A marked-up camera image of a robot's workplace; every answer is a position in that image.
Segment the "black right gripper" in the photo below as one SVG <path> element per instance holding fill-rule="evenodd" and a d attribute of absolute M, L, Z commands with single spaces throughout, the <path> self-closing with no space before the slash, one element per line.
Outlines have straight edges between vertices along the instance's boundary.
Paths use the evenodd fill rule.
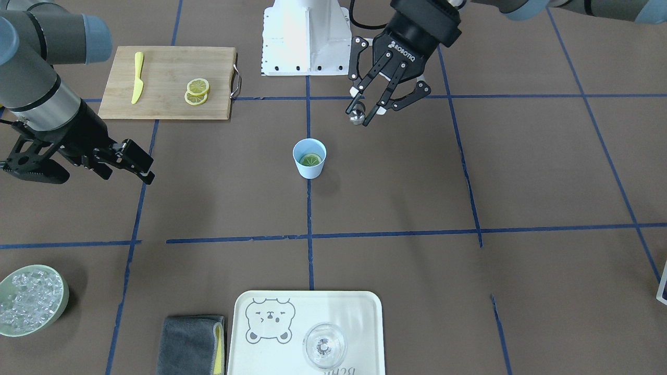
<path fill-rule="evenodd" d="M 104 148 L 108 148 L 108 164 L 136 175 L 146 185 L 151 185 L 155 178 L 151 171 L 153 157 L 131 139 L 112 143 L 107 126 L 86 102 L 81 102 L 74 117 L 57 130 L 37 131 L 21 120 L 10 122 L 10 126 L 19 137 L 2 161 L 2 171 L 20 180 L 65 183 L 70 174 L 52 160 L 56 153 L 70 164 L 83 166 L 109 180 L 112 169 L 95 156 L 95 150 Z"/>

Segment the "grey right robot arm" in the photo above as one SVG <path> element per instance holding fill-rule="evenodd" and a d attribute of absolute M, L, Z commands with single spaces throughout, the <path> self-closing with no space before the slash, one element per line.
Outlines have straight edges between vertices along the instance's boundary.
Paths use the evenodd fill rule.
<path fill-rule="evenodd" d="M 152 183 L 150 154 L 131 139 L 110 138 L 106 123 L 54 68 L 107 61 L 114 45 L 107 24 L 53 1 L 2 1 L 1 14 L 1 101 L 17 117 L 10 126 L 19 133 L 2 170 L 62 184 L 70 175 L 52 159 L 58 153 L 103 180 L 117 168 Z"/>

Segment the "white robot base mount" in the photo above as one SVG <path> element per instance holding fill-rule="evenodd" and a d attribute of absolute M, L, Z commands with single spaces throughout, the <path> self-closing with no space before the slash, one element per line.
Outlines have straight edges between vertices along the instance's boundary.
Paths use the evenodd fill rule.
<path fill-rule="evenodd" d="M 348 74 L 351 23 L 338 1 L 275 1 L 263 22 L 263 76 Z"/>

